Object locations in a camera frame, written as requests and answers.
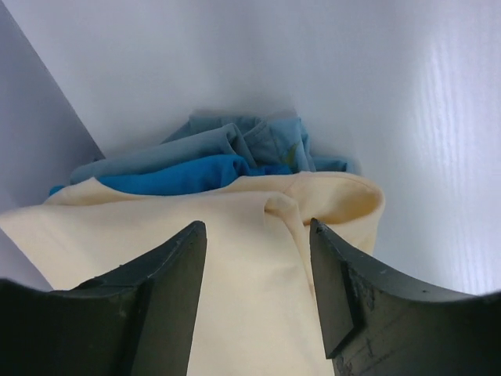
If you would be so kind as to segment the beige t shirt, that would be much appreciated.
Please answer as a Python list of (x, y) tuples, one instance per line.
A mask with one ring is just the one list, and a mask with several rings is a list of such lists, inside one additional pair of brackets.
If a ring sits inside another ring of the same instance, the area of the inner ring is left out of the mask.
[(50, 285), (69, 289), (152, 250), (199, 220), (207, 257), (191, 375), (331, 375), (313, 288), (318, 219), (365, 253), (385, 199), (341, 172), (241, 177), (205, 193), (122, 193), (95, 179), (3, 213), (2, 231)]

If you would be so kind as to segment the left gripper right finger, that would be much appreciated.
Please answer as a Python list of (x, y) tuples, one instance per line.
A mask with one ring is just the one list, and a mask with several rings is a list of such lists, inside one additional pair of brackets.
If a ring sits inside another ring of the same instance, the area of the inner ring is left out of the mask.
[(497, 375), (500, 295), (426, 283), (354, 248), (318, 220), (312, 275), (338, 375)]

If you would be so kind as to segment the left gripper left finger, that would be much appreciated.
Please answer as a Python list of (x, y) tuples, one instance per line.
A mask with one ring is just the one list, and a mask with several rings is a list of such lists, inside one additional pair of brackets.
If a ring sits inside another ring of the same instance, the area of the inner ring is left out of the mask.
[(186, 374), (206, 250), (195, 221), (68, 291), (2, 280), (2, 374)]

